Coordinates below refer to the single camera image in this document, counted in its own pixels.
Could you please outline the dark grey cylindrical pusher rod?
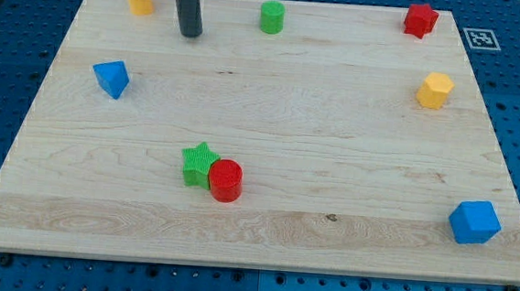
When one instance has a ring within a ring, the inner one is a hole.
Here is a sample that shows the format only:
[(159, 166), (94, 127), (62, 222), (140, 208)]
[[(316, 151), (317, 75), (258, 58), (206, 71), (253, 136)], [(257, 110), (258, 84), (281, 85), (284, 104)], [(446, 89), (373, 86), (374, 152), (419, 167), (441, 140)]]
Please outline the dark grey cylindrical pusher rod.
[(203, 32), (200, 0), (176, 0), (176, 9), (181, 35), (197, 38)]

